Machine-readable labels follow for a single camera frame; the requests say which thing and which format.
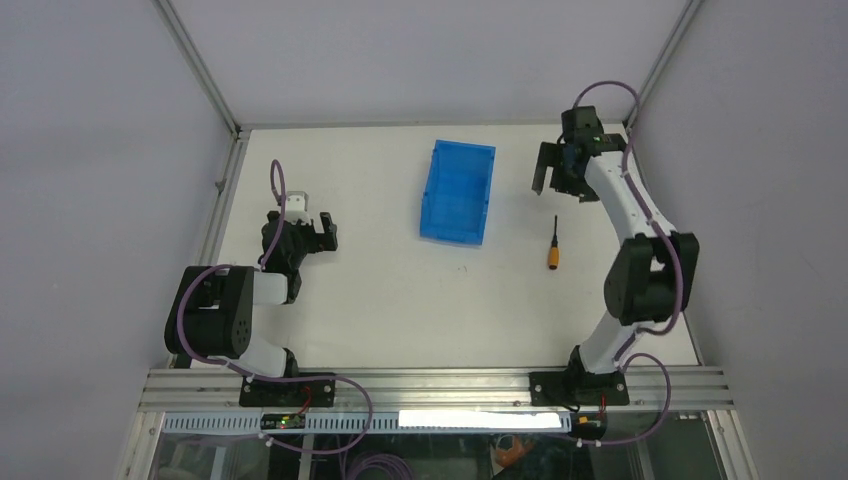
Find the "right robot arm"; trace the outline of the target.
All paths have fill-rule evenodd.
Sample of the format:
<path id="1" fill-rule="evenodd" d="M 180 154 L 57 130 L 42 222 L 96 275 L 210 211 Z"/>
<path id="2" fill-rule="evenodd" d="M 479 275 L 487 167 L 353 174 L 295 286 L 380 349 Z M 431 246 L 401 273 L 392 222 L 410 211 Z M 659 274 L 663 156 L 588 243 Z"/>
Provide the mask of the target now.
<path id="1" fill-rule="evenodd" d="M 603 283 L 606 311 L 592 334 L 576 346 L 563 371 L 533 373 L 543 401 L 616 405 L 627 401 L 624 370 L 644 336 L 665 336 L 676 326 L 691 295 L 700 245 L 679 231 L 643 193 L 630 168 L 631 146 L 608 133 L 592 106 L 561 115 L 562 133 L 541 144 L 532 190 L 544 188 L 598 202 L 614 228 L 619 250 Z"/>

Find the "orange handled screwdriver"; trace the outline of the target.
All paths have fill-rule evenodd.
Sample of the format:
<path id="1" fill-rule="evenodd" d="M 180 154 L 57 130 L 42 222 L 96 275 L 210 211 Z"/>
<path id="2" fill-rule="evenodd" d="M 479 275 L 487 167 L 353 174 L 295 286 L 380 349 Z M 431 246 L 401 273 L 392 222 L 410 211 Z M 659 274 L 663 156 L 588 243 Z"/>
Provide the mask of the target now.
<path id="1" fill-rule="evenodd" d="M 559 243 L 558 243 L 558 216 L 554 216 L 553 232 L 550 241 L 550 247 L 547 255 L 547 267 L 549 270 L 557 270 L 560 262 Z"/>

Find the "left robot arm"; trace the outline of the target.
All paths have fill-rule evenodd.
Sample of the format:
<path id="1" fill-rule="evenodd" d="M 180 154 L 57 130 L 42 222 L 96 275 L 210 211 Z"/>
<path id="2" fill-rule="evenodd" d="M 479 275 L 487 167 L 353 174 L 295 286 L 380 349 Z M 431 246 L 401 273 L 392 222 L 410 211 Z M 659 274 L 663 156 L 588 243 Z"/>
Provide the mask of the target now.
<path id="1" fill-rule="evenodd" d="M 258 266 L 187 267 L 164 330 L 167 350 L 263 381 L 263 394 L 277 406 L 294 403 L 301 392 L 296 357 L 253 332 L 253 310 L 294 303 L 305 258 L 338 249 L 331 214 L 321 212 L 319 220 L 317 229 L 306 212 L 270 211 Z"/>

